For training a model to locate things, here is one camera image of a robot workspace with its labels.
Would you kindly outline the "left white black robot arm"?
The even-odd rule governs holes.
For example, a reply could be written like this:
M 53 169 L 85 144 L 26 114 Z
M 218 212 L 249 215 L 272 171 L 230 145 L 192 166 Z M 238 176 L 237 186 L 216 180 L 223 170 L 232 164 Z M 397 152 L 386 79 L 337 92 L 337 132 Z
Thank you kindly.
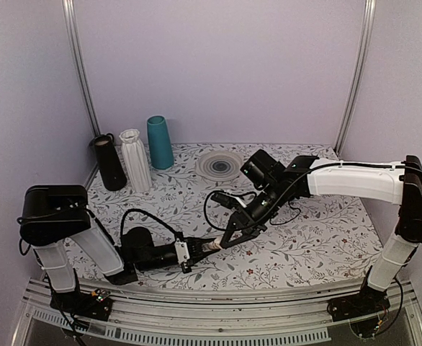
M 17 219 L 21 240 L 35 251 L 60 302 L 73 313 L 82 312 L 88 299 L 76 288 L 78 279 L 64 249 L 65 239 L 79 245 L 113 285 L 133 283 L 139 272 L 173 265 L 189 273 L 195 264 L 220 250 L 218 239 L 186 237 L 139 208 L 129 209 L 122 219 L 131 213 L 142 214 L 170 231 L 174 240 L 156 246 L 148 229 L 135 227 L 121 231 L 115 242 L 87 205 L 87 191 L 81 185 L 35 185 L 26 191 Z

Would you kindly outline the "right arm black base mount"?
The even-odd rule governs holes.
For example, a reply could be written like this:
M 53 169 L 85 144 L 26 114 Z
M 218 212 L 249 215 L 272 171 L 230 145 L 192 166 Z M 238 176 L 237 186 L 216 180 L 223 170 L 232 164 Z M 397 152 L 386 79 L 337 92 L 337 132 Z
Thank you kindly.
M 358 293 L 332 298 L 327 304 L 327 312 L 331 315 L 333 321 L 353 319 L 389 308 L 390 302 L 387 291 L 370 288 L 366 281 L 362 283 Z

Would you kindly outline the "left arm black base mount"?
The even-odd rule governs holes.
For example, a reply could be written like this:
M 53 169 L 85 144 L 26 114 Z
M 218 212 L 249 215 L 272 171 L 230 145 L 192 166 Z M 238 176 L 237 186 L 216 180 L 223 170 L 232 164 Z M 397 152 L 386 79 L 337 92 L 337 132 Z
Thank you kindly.
M 113 300 L 108 290 L 97 288 L 90 293 L 80 290 L 79 284 L 75 289 L 67 293 L 58 293 L 50 285 L 51 303 L 50 307 L 72 317 L 81 316 L 99 321 L 108 321 L 112 311 Z

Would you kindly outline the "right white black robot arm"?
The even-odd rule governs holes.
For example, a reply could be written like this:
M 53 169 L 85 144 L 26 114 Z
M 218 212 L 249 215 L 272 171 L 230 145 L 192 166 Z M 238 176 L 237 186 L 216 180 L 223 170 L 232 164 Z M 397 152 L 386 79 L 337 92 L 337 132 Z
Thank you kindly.
M 256 238 L 285 203 L 298 198 L 343 195 L 399 205 L 395 233 L 369 269 L 363 291 L 354 296 L 352 304 L 358 314 L 368 314 L 380 304 L 380 292 L 388 289 L 422 243 L 422 167 L 416 156 L 388 164 L 298 156 L 284 166 L 260 149 L 241 172 L 260 193 L 247 205 L 234 196 L 225 197 L 225 206 L 235 212 L 218 244 L 221 249 Z

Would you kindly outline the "white earbuds charging case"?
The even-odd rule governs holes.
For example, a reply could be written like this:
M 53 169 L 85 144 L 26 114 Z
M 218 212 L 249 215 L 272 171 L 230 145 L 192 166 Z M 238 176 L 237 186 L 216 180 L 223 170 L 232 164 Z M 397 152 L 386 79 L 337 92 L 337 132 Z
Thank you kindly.
M 220 251 L 223 249 L 220 245 L 221 240 L 221 237 L 217 237 L 212 241 L 205 243 L 202 248 L 205 252 Z

